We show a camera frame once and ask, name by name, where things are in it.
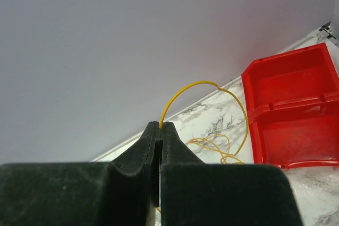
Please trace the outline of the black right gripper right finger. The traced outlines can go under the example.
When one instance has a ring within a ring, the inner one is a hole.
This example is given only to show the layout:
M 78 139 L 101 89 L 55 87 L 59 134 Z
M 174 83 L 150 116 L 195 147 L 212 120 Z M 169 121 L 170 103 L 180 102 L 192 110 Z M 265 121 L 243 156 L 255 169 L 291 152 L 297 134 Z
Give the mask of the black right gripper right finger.
M 161 128 L 162 225 L 302 225 L 290 183 L 270 165 L 206 164 Z

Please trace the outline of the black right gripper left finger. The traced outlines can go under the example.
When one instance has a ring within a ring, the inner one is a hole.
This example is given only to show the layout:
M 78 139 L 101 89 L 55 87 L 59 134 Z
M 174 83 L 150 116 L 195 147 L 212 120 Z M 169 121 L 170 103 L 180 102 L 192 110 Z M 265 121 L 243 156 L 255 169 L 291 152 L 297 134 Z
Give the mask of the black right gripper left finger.
M 146 225 L 159 206 L 159 124 L 109 162 L 1 165 L 1 225 Z

